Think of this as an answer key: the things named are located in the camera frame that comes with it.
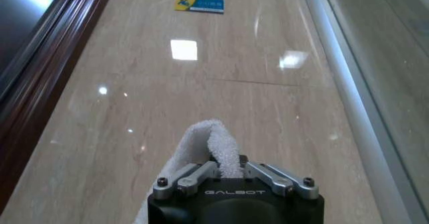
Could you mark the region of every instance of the beige marble tile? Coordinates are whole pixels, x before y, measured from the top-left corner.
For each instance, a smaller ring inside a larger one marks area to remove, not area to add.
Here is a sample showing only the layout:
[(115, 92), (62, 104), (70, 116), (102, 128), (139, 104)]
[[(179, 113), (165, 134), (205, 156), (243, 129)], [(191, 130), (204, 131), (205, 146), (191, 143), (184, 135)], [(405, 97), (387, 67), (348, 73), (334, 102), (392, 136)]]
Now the beige marble tile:
[[(175, 12), (173, 1), (109, 1), (81, 57), (85, 72), (102, 66), (115, 73), (332, 87), (304, 0), (224, 0), (223, 15)], [(196, 41), (197, 61), (171, 58), (172, 39)], [(300, 68), (280, 70), (286, 51), (308, 53)]]
[(208, 118), (252, 160), (315, 178), (326, 223), (379, 222), (335, 90), (73, 74), (1, 223), (131, 222), (185, 128)]
[[(171, 39), (196, 41), (197, 61), (171, 58)], [(291, 50), (308, 57), (282, 70)], [(209, 118), (252, 160), (315, 178), (326, 223), (380, 223), (303, 0), (225, 0), (223, 15), (109, 0), (0, 223), (131, 223)]]

